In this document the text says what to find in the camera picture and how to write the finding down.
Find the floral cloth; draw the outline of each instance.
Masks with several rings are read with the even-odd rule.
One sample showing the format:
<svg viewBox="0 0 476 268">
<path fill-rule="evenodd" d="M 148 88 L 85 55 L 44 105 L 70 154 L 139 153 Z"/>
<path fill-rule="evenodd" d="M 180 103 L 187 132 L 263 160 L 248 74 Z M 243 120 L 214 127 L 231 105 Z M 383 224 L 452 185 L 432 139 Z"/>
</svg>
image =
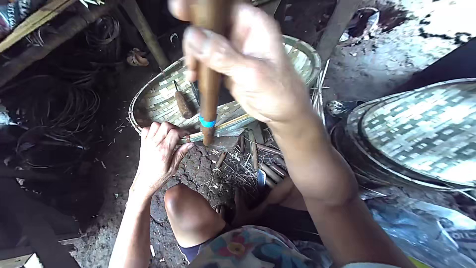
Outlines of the floral cloth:
<svg viewBox="0 0 476 268">
<path fill-rule="evenodd" d="M 319 267 L 284 235 L 266 227 L 243 226 L 200 247 L 192 268 Z"/>
</svg>

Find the blue tape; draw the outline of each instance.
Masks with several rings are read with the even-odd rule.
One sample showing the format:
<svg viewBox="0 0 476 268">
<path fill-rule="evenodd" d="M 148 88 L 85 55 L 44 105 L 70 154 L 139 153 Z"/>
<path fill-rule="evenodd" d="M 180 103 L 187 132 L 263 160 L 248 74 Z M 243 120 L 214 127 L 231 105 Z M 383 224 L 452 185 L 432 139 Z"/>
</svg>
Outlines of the blue tape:
<svg viewBox="0 0 476 268">
<path fill-rule="evenodd" d="M 205 118 L 203 118 L 202 116 L 200 116 L 199 119 L 203 127 L 214 127 L 215 124 L 217 123 L 217 121 L 212 121 L 212 122 L 205 121 Z"/>
</svg>

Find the woven bamboo pattern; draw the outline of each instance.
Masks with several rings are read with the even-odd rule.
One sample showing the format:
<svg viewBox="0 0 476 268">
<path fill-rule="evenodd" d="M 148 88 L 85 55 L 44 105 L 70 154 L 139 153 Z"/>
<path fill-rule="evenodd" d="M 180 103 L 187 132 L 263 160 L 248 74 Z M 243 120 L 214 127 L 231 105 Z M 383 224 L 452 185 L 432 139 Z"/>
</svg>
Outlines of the woven bamboo pattern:
<svg viewBox="0 0 476 268">
<path fill-rule="evenodd" d="M 321 67 L 317 52 L 309 44 L 299 39 L 283 36 L 283 40 L 286 53 L 291 58 L 297 72 L 303 77 L 306 85 L 311 87 L 315 83 Z M 149 126 L 152 122 L 170 122 L 178 127 L 188 129 L 191 133 L 198 133 L 190 135 L 190 138 L 196 137 L 196 140 L 200 140 L 199 113 L 190 119 L 183 118 L 175 99 L 177 89 L 174 81 L 190 106 L 199 111 L 199 105 L 191 88 L 192 85 L 185 79 L 185 70 L 185 61 L 182 58 L 150 80 L 134 97 L 129 108 L 129 116 L 138 132 L 142 127 Z M 223 129 L 236 127 L 236 124 L 245 122 L 248 124 L 252 120 L 238 102 L 233 101 L 217 107 L 216 132 L 219 134 Z"/>
</svg>

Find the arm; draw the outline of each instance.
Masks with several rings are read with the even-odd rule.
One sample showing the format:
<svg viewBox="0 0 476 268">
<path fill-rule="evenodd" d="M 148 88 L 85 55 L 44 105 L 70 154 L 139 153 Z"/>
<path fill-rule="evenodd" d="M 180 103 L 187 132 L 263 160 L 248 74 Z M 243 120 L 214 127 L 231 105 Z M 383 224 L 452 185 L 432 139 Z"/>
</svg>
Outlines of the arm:
<svg viewBox="0 0 476 268">
<path fill-rule="evenodd" d="M 150 259 L 150 202 L 177 172 L 194 145 L 175 146 L 185 132 L 170 123 L 152 123 L 141 133 L 139 167 L 129 190 L 124 217 L 114 243 L 110 268 L 146 268 Z"/>
<path fill-rule="evenodd" d="M 360 200 L 350 167 L 327 139 L 316 115 L 301 114 L 293 123 L 269 125 L 337 266 L 376 262 L 413 267 Z"/>
<path fill-rule="evenodd" d="M 169 8 L 175 17 L 189 21 L 193 1 L 169 0 Z M 352 171 L 332 147 L 312 110 L 309 91 L 289 62 L 279 25 L 245 3 L 234 4 L 231 18 L 229 41 L 204 29 L 186 30 L 189 79 L 196 78 L 198 62 L 227 75 L 228 89 L 241 107 L 271 127 L 336 264 L 413 267 L 358 198 Z"/>
</svg>

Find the dark shorts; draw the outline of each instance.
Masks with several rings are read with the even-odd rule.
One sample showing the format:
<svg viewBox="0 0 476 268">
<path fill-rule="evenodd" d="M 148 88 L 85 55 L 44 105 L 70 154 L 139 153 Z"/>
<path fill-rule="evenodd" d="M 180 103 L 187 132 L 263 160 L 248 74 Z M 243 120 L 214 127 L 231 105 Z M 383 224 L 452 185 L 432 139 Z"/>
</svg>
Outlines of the dark shorts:
<svg viewBox="0 0 476 268">
<path fill-rule="evenodd" d="M 311 219 L 311 215 L 307 211 L 295 210 L 280 205 L 269 205 L 263 212 L 263 215 L 252 223 L 252 225 L 273 229 L 285 235 L 291 241 L 312 241 L 322 244 L 316 227 L 314 226 L 314 222 Z M 194 247 L 179 246 L 178 248 L 185 256 L 188 263 L 190 263 L 197 256 L 201 246 L 208 244 L 218 236 L 231 230 L 232 228 L 226 225 L 225 228 L 223 228 L 223 230 L 215 237 L 210 238 L 200 245 Z"/>
</svg>

